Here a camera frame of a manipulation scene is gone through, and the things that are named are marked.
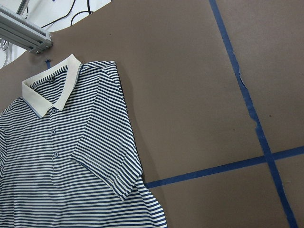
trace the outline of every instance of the polo shirt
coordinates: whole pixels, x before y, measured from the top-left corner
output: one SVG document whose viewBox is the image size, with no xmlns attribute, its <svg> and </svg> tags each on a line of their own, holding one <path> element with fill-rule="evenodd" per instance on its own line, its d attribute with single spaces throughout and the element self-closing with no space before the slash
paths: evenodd
<svg viewBox="0 0 304 228">
<path fill-rule="evenodd" d="M 71 55 L 0 114 L 1 228 L 167 227 L 141 175 L 114 61 Z"/>
</svg>

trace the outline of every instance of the striped polo shirt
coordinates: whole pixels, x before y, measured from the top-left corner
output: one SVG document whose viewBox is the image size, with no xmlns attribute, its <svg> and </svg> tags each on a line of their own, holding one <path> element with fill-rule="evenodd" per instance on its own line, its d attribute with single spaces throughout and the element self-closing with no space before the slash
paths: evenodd
<svg viewBox="0 0 304 228">
<path fill-rule="evenodd" d="M 71 55 L 0 114 L 1 228 L 167 227 L 141 175 L 114 61 Z"/>
</svg>

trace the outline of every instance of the blue painter's tape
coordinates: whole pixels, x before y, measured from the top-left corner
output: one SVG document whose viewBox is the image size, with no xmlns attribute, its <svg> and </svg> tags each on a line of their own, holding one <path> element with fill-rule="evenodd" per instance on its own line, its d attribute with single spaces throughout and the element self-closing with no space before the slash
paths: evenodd
<svg viewBox="0 0 304 228">
<path fill-rule="evenodd" d="M 268 142 L 266 140 L 265 134 L 263 132 L 260 120 L 259 120 L 259 118 L 257 116 L 257 113 L 256 113 L 255 109 L 254 109 L 253 102 L 251 100 L 249 91 L 248 91 L 248 89 L 246 88 L 245 84 L 242 81 L 241 74 L 240 74 L 240 68 L 239 68 L 239 65 L 238 65 L 238 61 L 237 61 L 237 58 L 236 58 L 235 54 L 233 53 L 233 48 L 232 48 L 232 45 L 231 45 L 228 33 L 226 31 L 224 22 L 222 20 L 221 15 L 220 15 L 218 6 L 217 6 L 215 0 L 209 0 L 209 2 L 210 2 L 210 5 L 211 5 L 211 8 L 212 8 L 214 17 L 216 19 L 216 22 L 218 24 L 218 28 L 219 28 L 219 31 L 221 33 L 222 39 L 224 41 L 224 44 L 225 44 L 225 47 L 226 47 L 226 51 L 228 53 L 230 62 L 232 64 L 235 76 L 237 78 L 238 85 L 240 87 L 240 90 L 242 92 L 243 98 L 245 100 L 245 103 L 246 103 L 249 115 L 250 115 L 250 117 L 257 124 L 256 125 L 256 134 L 258 136 L 259 142 L 260 142 L 261 147 L 263 149 L 263 153 L 264 153 L 265 159 L 266 159 L 267 164 L 269 166 L 270 173 L 271 173 L 272 178 L 274 180 L 275 187 L 276 187 L 276 190 L 277 190 L 278 195 L 280 197 L 280 200 L 281 200 L 284 212 L 285 212 L 285 214 L 287 216 L 287 220 L 288 220 L 289 226 L 291 228 L 298 228 L 298 225 L 297 225 L 296 220 L 295 220 L 294 213 L 292 212 L 291 207 L 289 205 L 289 202 L 287 200 L 287 197 L 286 197 L 286 195 L 284 193 L 283 184 L 282 184 L 282 180 L 281 180 L 279 171 L 278 171 L 278 169 L 276 167 L 275 160 L 274 160 L 274 158 L 273 158 L 273 156 L 271 154 L 271 151 L 270 151 Z"/>
<path fill-rule="evenodd" d="M 274 160 L 279 160 L 279 159 L 293 157 L 293 156 L 297 156 L 297 155 L 301 155 L 301 154 L 304 154 L 304 146 L 293 148 L 293 149 L 286 150 L 286 151 L 273 153 L 273 158 L 274 158 Z M 209 176 L 209 175 L 220 173 L 220 172 L 236 170 L 236 169 L 240 169 L 240 168 L 244 168 L 244 167 L 248 167 L 248 166 L 252 166 L 252 165 L 262 164 L 265 162 L 266 162 L 265 156 L 261 156 L 261 157 L 251 158 L 251 159 L 247 159 L 247 160 L 243 160 L 243 161 L 239 161 L 239 162 L 237 161 L 234 163 L 229 163 L 229 164 L 225 164 L 225 165 L 221 165 L 221 166 L 217 166 L 217 167 L 212 167 L 212 168 L 208 168 L 205 170 L 190 172 L 190 173 L 186 173 L 183 175 L 174 176 L 174 177 L 170 177 L 170 178 L 166 178 L 166 179 L 162 179 L 162 180 L 148 182 L 145 185 L 147 188 L 155 188 L 155 187 L 159 187 L 162 185 L 173 184 L 173 183 L 177 183 L 180 181 L 187 181 L 187 180 L 191 180 L 191 179 L 198 178 L 198 177 L 204 177 L 204 176 Z"/>
<path fill-rule="evenodd" d="M 273 153 L 273 158 L 275 160 L 279 160 L 279 159 L 289 158 L 289 157 L 293 157 L 293 156 L 297 156 L 297 155 L 301 155 L 301 154 L 304 154 L 304 146 L 293 148 L 293 149 L 286 150 L 286 151 Z"/>
<path fill-rule="evenodd" d="M 47 64 L 48 69 L 50 69 L 50 68 L 51 68 L 51 64 L 50 64 L 50 62 L 49 62 L 49 59 L 46 60 L 46 64 Z"/>
<path fill-rule="evenodd" d="M 261 156 L 261 157 L 251 158 L 251 159 L 247 159 L 247 160 L 239 161 L 239 162 L 237 161 L 234 163 L 221 165 L 221 166 L 217 166 L 217 167 L 213 167 L 213 168 L 209 168 L 209 169 L 205 169 L 205 170 L 190 172 L 190 173 L 186 173 L 183 175 L 166 178 L 163 180 L 153 181 L 153 182 L 146 183 L 145 185 L 147 188 L 154 188 L 154 187 L 158 187 L 161 185 L 172 184 L 172 183 L 186 181 L 186 180 L 190 180 L 190 179 L 194 179 L 194 178 L 198 178 L 198 177 L 209 176 L 209 175 L 220 173 L 220 172 L 236 170 L 236 169 L 244 168 L 247 166 L 258 165 L 258 164 L 265 163 L 265 162 L 266 162 L 265 157 Z"/>
</svg>

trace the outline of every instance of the small blue tape piece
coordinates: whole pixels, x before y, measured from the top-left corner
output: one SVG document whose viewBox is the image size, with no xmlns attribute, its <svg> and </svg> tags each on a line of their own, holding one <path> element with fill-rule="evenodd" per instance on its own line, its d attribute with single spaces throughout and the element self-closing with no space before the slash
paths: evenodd
<svg viewBox="0 0 304 228">
<path fill-rule="evenodd" d="M 205 170 L 190 172 L 190 173 L 186 173 L 183 175 L 166 178 L 163 180 L 149 182 L 149 183 L 146 183 L 145 186 L 147 188 L 154 188 L 154 187 L 159 187 L 161 185 L 172 184 L 172 183 L 176 183 L 176 182 L 180 182 L 180 181 L 186 181 L 186 180 L 190 180 L 190 179 L 194 179 L 194 178 L 198 178 L 198 177 L 209 176 L 209 175 L 212 175 L 215 173 L 236 170 L 236 169 L 240 169 L 240 168 L 244 168 L 244 167 L 252 166 L 252 165 L 258 165 L 258 164 L 265 163 L 265 162 L 266 162 L 265 157 L 261 156 L 261 157 L 247 159 L 244 161 L 239 161 L 239 162 L 237 161 L 237 162 L 226 164 L 226 165 L 220 165 L 220 166 L 205 169 Z"/>
<path fill-rule="evenodd" d="M 47 64 L 48 69 L 50 69 L 50 68 L 51 68 L 51 64 L 50 64 L 50 62 L 49 62 L 49 59 L 46 60 L 46 64 Z"/>
<path fill-rule="evenodd" d="M 218 6 L 217 6 L 215 0 L 209 0 L 209 2 L 210 2 L 210 5 L 211 5 L 211 8 L 212 8 L 214 17 L 216 19 L 216 22 L 218 24 L 219 31 L 220 31 L 221 36 L 223 38 L 223 41 L 224 41 L 224 44 L 225 44 L 225 47 L 226 47 L 226 51 L 228 53 L 230 62 L 232 64 L 235 76 L 237 78 L 238 85 L 239 85 L 239 87 L 241 89 L 243 98 L 245 100 L 245 103 L 246 103 L 249 115 L 250 115 L 250 117 L 257 124 L 256 125 L 256 134 L 258 136 L 259 142 L 260 142 L 261 147 L 263 149 L 263 153 L 264 153 L 265 159 L 266 159 L 267 164 L 269 166 L 270 173 L 271 173 L 272 178 L 274 180 L 275 187 L 276 187 L 276 190 L 277 190 L 278 195 L 280 197 L 280 200 L 281 200 L 284 212 L 285 212 L 285 214 L 287 216 L 287 220 L 288 220 L 289 226 L 291 228 L 298 228 L 298 225 L 297 225 L 296 220 L 295 220 L 294 213 L 292 212 L 291 207 L 289 205 L 289 202 L 287 200 L 287 197 L 285 195 L 285 192 L 284 192 L 284 189 L 283 189 L 282 180 L 281 180 L 279 171 L 278 171 L 278 169 L 276 167 L 275 160 L 274 160 L 274 158 L 273 158 L 273 156 L 271 154 L 271 151 L 270 151 L 268 142 L 266 140 L 265 134 L 263 132 L 260 120 L 259 120 L 259 118 L 257 116 L 257 113 L 256 113 L 255 109 L 254 109 L 253 102 L 251 100 L 249 91 L 248 91 L 248 89 L 246 88 L 245 84 L 242 81 L 241 74 L 240 74 L 240 68 L 239 68 L 239 65 L 238 65 L 238 61 L 237 61 L 237 58 L 236 58 L 235 54 L 233 53 L 233 48 L 232 48 L 232 45 L 231 45 L 228 33 L 226 31 L 224 22 L 222 20 L 221 15 L 220 15 Z"/>
</svg>

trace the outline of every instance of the shirt placket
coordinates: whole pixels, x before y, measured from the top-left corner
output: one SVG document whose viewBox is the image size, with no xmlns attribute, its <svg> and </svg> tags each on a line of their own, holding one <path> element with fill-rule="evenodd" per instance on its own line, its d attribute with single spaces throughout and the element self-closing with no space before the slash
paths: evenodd
<svg viewBox="0 0 304 228">
<path fill-rule="evenodd" d="M 58 115 L 58 110 L 56 108 L 51 108 L 49 110 L 50 114 L 50 138 L 52 142 L 52 163 L 53 163 L 53 171 L 56 171 L 55 164 L 58 162 L 59 159 L 59 151 L 55 146 L 56 139 L 58 137 L 58 129 L 56 128 L 56 120 Z"/>
</svg>

